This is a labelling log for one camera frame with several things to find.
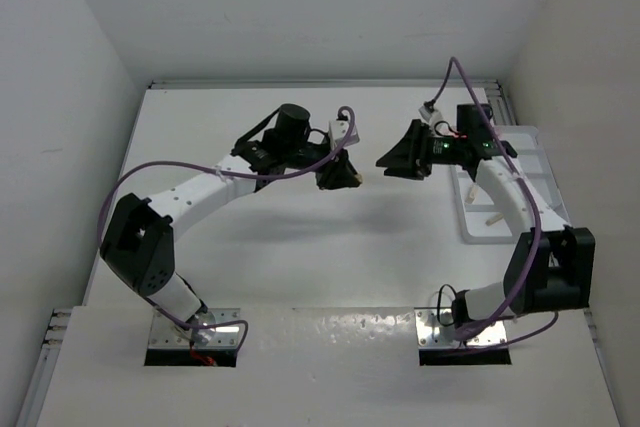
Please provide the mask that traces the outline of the white pink eraser box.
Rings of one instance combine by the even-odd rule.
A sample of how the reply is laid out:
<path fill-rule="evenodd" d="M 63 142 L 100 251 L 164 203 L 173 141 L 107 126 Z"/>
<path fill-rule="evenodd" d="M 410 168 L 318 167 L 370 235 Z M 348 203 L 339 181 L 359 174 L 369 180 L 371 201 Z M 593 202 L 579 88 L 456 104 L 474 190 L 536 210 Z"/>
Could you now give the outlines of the white pink eraser box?
<path fill-rule="evenodd" d="M 477 183 L 472 183 L 470 185 L 470 188 L 469 188 L 469 190 L 467 192 L 467 195 L 465 197 L 465 203 L 467 205 L 472 205 L 475 202 L 479 191 L 480 191 L 480 188 L 479 188 L 478 184 Z"/>

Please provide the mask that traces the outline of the grey brown eraser block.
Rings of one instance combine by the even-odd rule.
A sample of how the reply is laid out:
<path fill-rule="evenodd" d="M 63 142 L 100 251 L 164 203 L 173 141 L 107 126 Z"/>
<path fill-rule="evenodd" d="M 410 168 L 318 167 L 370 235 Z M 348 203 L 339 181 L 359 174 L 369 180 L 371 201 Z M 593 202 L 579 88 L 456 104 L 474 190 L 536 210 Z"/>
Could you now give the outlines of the grey brown eraser block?
<path fill-rule="evenodd" d="M 485 221 L 485 224 L 486 224 L 487 226 L 492 226 L 492 225 L 494 225 L 494 224 L 496 224 L 496 223 L 500 222 L 500 221 L 501 221 L 501 220 L 503 220 L 503 219 L 504 219 L 504 216 L 503 216 L 501 213 L 497 213 L 497 214 L 495 214 L 495 215 L 491 216 L 490 218 L 488 218 L 488 219 Z"/>

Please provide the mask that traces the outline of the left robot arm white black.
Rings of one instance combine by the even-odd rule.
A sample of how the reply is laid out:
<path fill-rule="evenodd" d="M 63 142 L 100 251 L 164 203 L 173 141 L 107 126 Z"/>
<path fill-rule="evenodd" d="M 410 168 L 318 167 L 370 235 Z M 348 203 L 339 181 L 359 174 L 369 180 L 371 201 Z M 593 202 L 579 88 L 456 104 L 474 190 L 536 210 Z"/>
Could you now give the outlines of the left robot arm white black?
<path fill-rule="evenodd" d="M 352 108 L 341 107 L 315 143 L 310 113 L 285 103 L 239 137 L 212 167 L 184 163 L 196 176 L 163 192 L 122 196 L 101 212 L 99 256 L 134 293 L 184 332 L 214 331 L 208 307 L 176 271 L 175 244 L 209 215 L 268 185 L 312 174 L 321 190 L 362 180 L 348 146 L 358 142 Z"/>

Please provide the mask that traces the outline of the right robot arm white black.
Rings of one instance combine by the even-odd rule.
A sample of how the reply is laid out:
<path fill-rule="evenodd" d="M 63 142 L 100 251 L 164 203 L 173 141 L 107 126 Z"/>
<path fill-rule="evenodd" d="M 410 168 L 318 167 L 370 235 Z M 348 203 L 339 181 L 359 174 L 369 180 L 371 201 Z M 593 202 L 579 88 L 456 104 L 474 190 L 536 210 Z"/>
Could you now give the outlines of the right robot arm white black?
<path fill-rule="evenodd" d="M 454 338 L 464 342 L 496 321 L 588 307 L 596 241 L 548 206 L 525 176 L 515 149 L 500 139 L 487 104 L 460 104 L 452 135 L 413 120 L 376 162 L 388 177 L 423 180 L 434 166 L 458 166 L 491 199 L 517 238 L 502 281 L 456 293 Z"/>

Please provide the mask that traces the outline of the white compartment tray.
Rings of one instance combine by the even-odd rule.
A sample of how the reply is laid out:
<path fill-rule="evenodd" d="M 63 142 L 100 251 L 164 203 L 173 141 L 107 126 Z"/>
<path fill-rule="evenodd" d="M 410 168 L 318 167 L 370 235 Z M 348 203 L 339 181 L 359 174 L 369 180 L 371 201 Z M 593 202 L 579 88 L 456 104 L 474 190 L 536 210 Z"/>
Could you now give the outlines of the white compartment tray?
<path fill-rule="evenodd" d="M 564 208 L 548 158 L 532 126 L 500 126 L 497 132 L 516 151 L 510 168 L 502 155 L 480 166 L 478 182 L 460 167 L 450 169 L 461 234 L 469 244 L 514 244 L 522 232 L 541 221 L 544 232 L 560 231 L 571 221 Z M 480 191 L 472 205 L 465 197 L 472 183 Z M 487 226 L 501 213 L 504 219 Z"/>

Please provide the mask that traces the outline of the metal mounting plate right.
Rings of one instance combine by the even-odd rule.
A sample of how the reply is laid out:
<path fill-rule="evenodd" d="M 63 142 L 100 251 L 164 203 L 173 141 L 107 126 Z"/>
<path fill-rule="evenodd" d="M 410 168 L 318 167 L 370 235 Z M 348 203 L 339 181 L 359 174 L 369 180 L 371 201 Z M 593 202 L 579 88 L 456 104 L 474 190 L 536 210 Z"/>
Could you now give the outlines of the metal mounting plate right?
<path fill-rule="evenodd" d="M 467 341 L 456 341 L 453 337 L 453 317 L 450 308 L 441 308 L 437 316 L 436 307 L 416 308 L 415 326 L 420 351 L 444 351 L 480 349 L 494 345 L 504 345 L 507 341 L 506 328 L 502 321 L 487 327 L 476 337 Z"/>

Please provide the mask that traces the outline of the metal mounting plate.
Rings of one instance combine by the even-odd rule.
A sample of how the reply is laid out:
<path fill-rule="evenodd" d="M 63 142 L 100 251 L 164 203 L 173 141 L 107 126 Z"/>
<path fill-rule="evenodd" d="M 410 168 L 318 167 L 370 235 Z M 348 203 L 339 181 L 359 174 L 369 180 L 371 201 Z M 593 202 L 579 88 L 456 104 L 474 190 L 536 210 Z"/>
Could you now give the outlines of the metal mounting plate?
<path fill-rule="evenodd" d="M 476 337 L 467 341 L 456 341 L 453 337 L 453 317 L 450 308 L 441 308 L 437 316 L 436 307 L 416 308 L 415 326 L 420 351 L 444 351 L 480 349 L 494 345 L 504 345 L 507 341 L 506 328 L 502 321 L 487 327 Z"/>
<path fill-rule="evenodd" d="M 160 350 L 188 350 L 193 345 L 199 350 L 235 349 L 242 339 L 243 330 L 239 309 L 212 309 L 195 314 L 187 323 L 205 326 L 201 330 L 185 330 L 156 312 L 151 322 L 148 347 Z"/>

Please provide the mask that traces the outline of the metal mounting plate left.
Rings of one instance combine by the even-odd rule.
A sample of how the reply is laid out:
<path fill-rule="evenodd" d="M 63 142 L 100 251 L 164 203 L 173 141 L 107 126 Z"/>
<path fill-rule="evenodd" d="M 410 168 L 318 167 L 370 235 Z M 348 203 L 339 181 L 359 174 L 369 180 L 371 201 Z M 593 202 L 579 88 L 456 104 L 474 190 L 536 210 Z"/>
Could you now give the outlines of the metal mounting plate left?
<path fill-rule="evenodd" d="M 156 312 L 151 322 L 148 347 L 160 350 L 188 350 L 193 345 L 199 350 L 235 349 L 242 339 L 243 330 L 239 309 L 212 309 L 195 314 L 187 323 L 205 326 L 201 330 L 185 330 Z"/>

